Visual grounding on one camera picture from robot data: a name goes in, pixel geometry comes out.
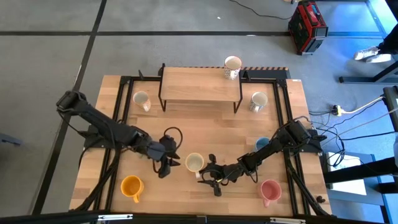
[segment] orange mug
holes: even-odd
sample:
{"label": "orange mug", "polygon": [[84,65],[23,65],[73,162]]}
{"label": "orange mug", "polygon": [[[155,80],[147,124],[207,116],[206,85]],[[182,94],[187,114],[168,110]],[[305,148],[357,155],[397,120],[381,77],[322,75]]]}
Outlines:
{"label": "orange mug", "polygon": [[280,199],[282,189],[278,182],[266,180],[259,187],[259,194],[262,197],[264,207],[268,208],[270,202]]}
{"label": "orange mug", "polygon": [[137,176],[130,175],[123,179],[120,186],[122,193],[127,197],[132,197],[134,202],[139,202],[139,195],[144,190],[144,183]]}

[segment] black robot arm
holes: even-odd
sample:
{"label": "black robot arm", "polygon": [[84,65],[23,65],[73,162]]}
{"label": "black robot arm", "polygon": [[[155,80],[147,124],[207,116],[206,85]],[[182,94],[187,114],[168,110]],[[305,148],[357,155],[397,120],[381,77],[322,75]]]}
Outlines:
{"label": "black robot arm", "polygon": [[[281,151],[297,152],[297,150],[302,146],[308,144],[311,138],[313,138],[313,136],[311,136],[311,134],[304,128],[302,123],[294,119],[279,128],[271,138],[268,145],[264,146],[257,152],[250,152],[241,156],[238,158],[238,163],[236,164],[219,166],[216,164],[215,156],[210,154],[209,158],[211,162],[200,171],[202,180],[198,182],[211,185],[214,188],[215,195],[221,196],[219,184],[226,185],[223,183],[224,180],[236,182],[237,178],[241,177],[243,174],[252,176],[253,173],[257,172],[257,167],[261,165],[264,159],[267,159],[274,153]],[[312,197],[311,193],[308,191],[305,184],[301,181],[293,168],[290,159],[286,159],[285,163],[289,174],[292,176],[299,189],[303,192],[314,212],[317,215],[329,215]],[[210,177],[214,179],[205,180],[203,177],[203,174],[205,173],[210,173]]]}
{"label": "black robot arm", "polygon": [[[118,160],[123,148],[130,149],[147,156],[154,161],[156,173],[160,178],[170,174],[170,167],[180,165],[173,159],[179,159],[176,154],[177,146],[174,138],[164,134],[164,136],[155,142],[145,131],[126,124],[120,124],[107,117],[105,114],[93,108],[86,100],[86,96],[78,91],[67,91],[57,102],[57,111],[61,116],[69,114],[70,116],[80,116],[97,130],[103,140],[113,145],[115,155],[112,163],[100,178],[97,186],[90,195],[76,210],[87,210],[93,200],[101,193],[106,181],[109,179],[115,168],[118,166]],[[79,133],[87,138],[88,133],[79,131]],[[155,162],[160,162],[160,168],[155,169]]]}

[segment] wooden shelf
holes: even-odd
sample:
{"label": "wooden shelf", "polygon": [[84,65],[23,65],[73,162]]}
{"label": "wooden shelf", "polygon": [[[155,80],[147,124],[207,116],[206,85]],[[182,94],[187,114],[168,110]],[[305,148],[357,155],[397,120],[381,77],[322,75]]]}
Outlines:
{"label": "wooden shelf", "polygon": [[228,80],[223,68],[165,67],[162,100],[240,100],[239,79]]}

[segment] red case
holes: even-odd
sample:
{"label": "red case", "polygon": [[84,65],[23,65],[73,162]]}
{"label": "red case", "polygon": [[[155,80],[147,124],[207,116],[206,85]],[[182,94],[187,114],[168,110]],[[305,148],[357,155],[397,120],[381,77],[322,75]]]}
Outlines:
{"label": "red case", "polygon": [[328,35],[328,27],[314,1],[301,1],[289,21],[297,54],[312,54]]}

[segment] shoe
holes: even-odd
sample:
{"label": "shoe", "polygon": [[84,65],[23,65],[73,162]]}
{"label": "shoe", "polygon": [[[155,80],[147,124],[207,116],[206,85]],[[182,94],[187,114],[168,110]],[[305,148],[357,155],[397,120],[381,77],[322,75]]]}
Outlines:
{"label": "shoe", "polygon": [[379,52],[379,49],[375,46],[368,49],[360,50],[354,54],[354,60],[361,60],[366,57],[375,56]]}
{"label": "shoe", "polygon": [[391,60],[391,54],[380,54],[380,55],[376,55],[371,58],[368,58],[366,60],[366,63],[388,62],[390,60]]}

